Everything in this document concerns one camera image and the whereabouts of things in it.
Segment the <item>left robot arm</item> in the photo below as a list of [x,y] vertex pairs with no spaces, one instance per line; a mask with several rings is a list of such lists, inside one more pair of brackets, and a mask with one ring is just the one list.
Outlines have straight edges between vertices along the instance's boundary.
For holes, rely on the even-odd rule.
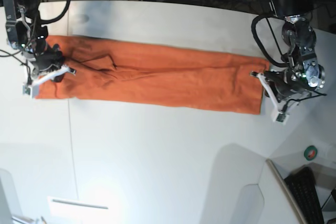
[[[308,14],[313,10],[312,0],[268,0],[270,11],[253,19],[251,32],[265,58],[279,71],[265,71],[266,84],[270,86],[277,103],[287,101],[295,94],[320,95],[325,72],[318,63],[315,46],[317,36],[310,25]],[[274,60],[259,39],[256,25],[263,19],[283,20],[281,36],[288,51],[280,55],[280,62]]]

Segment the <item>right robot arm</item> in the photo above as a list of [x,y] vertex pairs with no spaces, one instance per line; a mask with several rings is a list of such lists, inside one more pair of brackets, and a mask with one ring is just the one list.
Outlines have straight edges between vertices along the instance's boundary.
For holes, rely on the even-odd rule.
[[7,42],[25,57],[22,64],[27,69],[27,84],[64,66],[65,57],[59,45],[51,46],[47,42],[47,25],[65,16],[70,1],[66,0],[64,9],[57,17],[44,20],[39,11],[41,0],[1,0],[5,10]]

